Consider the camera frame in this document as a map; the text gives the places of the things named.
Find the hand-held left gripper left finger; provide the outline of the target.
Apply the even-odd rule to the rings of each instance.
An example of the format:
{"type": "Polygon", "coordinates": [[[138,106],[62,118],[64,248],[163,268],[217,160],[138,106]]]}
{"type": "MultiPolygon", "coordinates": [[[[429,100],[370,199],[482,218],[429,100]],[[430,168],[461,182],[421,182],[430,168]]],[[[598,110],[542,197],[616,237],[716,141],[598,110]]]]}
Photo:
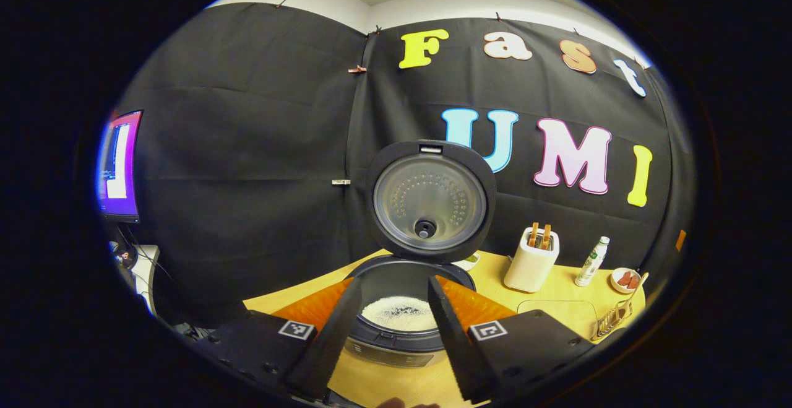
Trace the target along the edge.
{"type": "Polygon", "coordinates": [[[195,347],[258,388],[320,401],[361,301],[360,280],[350,277],[273,314],[249,310],[196,341],[195,347]]]}

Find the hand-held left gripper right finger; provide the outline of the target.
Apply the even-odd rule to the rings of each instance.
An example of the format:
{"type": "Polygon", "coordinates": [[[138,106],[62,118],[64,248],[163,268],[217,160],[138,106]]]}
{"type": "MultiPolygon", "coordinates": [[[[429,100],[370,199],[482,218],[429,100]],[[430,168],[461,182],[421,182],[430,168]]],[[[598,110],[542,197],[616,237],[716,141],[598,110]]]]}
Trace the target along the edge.
{"type": "Polygon", "coordinates": [[[472,403],[526,396],[593,347],[543,310],[517,314],[441,276],[428,279],[428,304],[459,391],[472,403]]]}

